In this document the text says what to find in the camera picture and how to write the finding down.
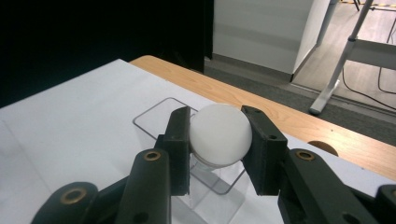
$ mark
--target white table surface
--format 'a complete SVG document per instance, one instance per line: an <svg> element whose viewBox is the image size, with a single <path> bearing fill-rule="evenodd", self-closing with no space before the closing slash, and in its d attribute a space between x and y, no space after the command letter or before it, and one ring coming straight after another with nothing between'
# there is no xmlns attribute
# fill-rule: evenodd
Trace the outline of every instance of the white table surface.
<svg viewBox="0 0 396 224"><path fill-rule="evenodd" d="M116 60L1 108L0 223L30 223L51 193L66 184L85 181L103 189L127 176L134 156L147 148L133 119L168 97L198 110L214 104ZM318 153L355 189L374 196L378 186L396 184L286 136L289 148ZM282 222L276 201L256 196L249 185L231 223Z"/></svg>

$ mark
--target white wall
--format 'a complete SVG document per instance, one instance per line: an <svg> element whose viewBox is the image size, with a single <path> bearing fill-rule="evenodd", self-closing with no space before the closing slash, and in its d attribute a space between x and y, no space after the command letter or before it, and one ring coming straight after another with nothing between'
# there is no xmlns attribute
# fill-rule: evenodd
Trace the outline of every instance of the white wall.
<svg viewBox="0 0 396 224"><path fill-rule="evenodd" d="M318 37L323 18L309 23L321 17L312 10L329 1L216 0L213 52L293 74Z"/></svg>

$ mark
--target white sphere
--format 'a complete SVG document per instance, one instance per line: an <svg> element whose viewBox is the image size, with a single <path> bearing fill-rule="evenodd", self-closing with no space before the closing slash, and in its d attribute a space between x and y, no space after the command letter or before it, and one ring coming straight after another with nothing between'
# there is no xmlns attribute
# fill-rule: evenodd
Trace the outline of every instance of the white sphere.
<svg viewBox="0 0 396 224"><path fill-rule="evenodd" d="M248 118L232 105L206 106L191 120L192 153L198 161L212 168L240 161L248 153L251 138Z"/></svg>

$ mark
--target wooden desk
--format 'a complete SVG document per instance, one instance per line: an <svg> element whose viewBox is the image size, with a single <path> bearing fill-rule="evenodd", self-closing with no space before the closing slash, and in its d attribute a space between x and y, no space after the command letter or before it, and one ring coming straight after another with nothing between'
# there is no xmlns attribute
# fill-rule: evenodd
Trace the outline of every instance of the wooden desk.
<svg viewBox="0 0 396 224"><path fill-rule="evenodd" d="M305 142L330 144L340 158L396 180L396 147L152 56L138 58L131 64L215 102L259 108L282 132Z"/></svg>

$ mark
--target dark background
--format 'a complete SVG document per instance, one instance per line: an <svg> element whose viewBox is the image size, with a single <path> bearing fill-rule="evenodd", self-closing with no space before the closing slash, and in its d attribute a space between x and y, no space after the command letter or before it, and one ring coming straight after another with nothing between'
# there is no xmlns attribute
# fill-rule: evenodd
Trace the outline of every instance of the dark background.
<svg viewBox="0 0 396 224"><path fill-rule="evenodd" d="M213 0L0 3L0 107L116 59L204 72Z"/></svg>

